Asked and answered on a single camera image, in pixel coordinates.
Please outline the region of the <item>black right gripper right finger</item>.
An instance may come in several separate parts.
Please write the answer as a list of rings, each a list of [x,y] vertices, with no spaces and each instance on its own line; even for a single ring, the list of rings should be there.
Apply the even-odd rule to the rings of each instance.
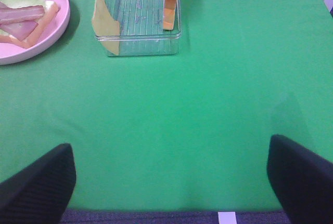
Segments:
[[[332,223],[330,161],[283,135],[273,135],[266,171],[291,223]]]

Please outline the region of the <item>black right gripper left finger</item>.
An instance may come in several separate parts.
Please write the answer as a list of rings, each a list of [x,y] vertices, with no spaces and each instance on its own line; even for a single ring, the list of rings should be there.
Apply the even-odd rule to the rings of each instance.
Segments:
[[[60,144],[1,182],[1,223],[59,223],[75,183],[72,146]]]

